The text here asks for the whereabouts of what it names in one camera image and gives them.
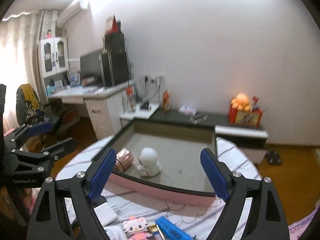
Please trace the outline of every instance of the rose gold cup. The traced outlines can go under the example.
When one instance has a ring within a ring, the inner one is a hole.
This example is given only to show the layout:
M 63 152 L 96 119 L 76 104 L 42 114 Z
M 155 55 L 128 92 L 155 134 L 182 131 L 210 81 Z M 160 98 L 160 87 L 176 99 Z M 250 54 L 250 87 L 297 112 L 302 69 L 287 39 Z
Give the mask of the rose gold cup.
M 113 169 L 116 171 L 124 172 L 131 166 L 132 163 L 132 154 L 126 148 L 123 148 L 120 152 L 117 153 L 117 161 Z

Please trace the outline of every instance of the transparent bottle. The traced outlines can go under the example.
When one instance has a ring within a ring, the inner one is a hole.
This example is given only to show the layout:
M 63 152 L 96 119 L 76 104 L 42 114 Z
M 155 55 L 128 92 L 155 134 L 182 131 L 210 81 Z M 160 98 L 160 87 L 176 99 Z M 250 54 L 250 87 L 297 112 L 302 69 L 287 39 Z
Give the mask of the transparent bottle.
M 128 112 L 135 112 L 136 111 L 136 99 L 133 95 L 132 87 L 127 87 L 125 89 L 127 93 L 127 111 Z

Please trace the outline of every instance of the red box with yellow label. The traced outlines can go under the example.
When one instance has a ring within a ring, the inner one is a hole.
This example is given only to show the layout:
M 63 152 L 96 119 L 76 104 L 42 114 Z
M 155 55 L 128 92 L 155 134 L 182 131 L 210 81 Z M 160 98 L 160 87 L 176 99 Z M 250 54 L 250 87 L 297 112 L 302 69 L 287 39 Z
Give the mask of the red box with yellow label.
M 238 125 L 259 126 L 263 112 L 258 109 L 254 111 L 243 111 L 232 108 L 230 104 L 229 122 Z

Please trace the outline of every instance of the white figurine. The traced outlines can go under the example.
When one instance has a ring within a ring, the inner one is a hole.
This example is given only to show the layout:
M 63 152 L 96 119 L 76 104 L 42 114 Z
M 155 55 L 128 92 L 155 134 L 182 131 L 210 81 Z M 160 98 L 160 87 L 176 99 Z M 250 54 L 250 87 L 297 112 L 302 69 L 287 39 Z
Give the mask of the white figurine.
M 161 171 L 161 165 L 158 162 L 158 154 L 154 149 L 143 148 L 139 155 L 137 169 L 140 176 L 154 177 Z

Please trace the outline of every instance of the purple cloth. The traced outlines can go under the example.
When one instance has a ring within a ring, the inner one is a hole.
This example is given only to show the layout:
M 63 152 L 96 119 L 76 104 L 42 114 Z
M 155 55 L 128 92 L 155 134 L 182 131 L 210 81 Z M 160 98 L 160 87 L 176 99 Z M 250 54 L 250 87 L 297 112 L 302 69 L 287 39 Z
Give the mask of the purple cloth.
M 319 206 L 317 206 L 315 208 L 315 210 L 313 210 L 311 212 L 311 214 L 309 214 L 308 216 L 306 216 L 305 218 L 301 219 L 298 222 L 294 222 L 292 225 L 289 226 L 290 240 L 298 240 L 299 239 L 299 237 L 302 235 L 304 230 L 306 230 L 306 228 L 310 224 L 311 220 L 315 216 L 318 208 L 319 208 Z

